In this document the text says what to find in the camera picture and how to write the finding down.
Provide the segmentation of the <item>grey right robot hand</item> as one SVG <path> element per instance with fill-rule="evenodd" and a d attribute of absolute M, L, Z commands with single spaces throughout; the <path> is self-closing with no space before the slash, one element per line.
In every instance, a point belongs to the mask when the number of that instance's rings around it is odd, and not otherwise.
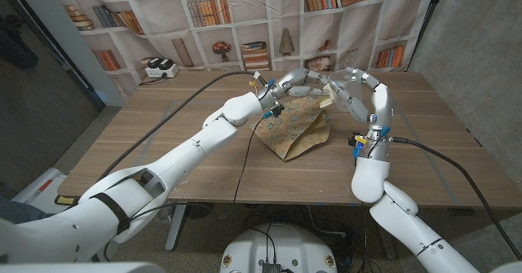
<path fill-rule="evenodd" d="M 388 87 L 376 77 L 361 69 L 345 68 L 328 76 L 328 85 L 334 92 L 334 102 L 342 112 L 349 112 L 361 123 L 367 123 L 367 138 L 378 141 L 385 137 L 392 125 L 392 99 Z M 371 112 L 363 104 L 363 85 L 371 89 Z"/>

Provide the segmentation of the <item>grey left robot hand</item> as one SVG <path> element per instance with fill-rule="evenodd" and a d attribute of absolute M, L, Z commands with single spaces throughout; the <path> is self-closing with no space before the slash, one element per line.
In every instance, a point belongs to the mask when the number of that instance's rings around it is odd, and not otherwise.
<path fill-rule="evenodd" d="M 326 76 L 310 71 L 306 68 L 297 68 L 279 80 L 268 85 L 266 90 L 259 94 L 259 102 L 263 110 L 273 108 L 279 99 L 290 95 L 293 97 L 306 97 L 309 95 L 329 96 L 329 92 L 323 87 L 328 83 Z"/>

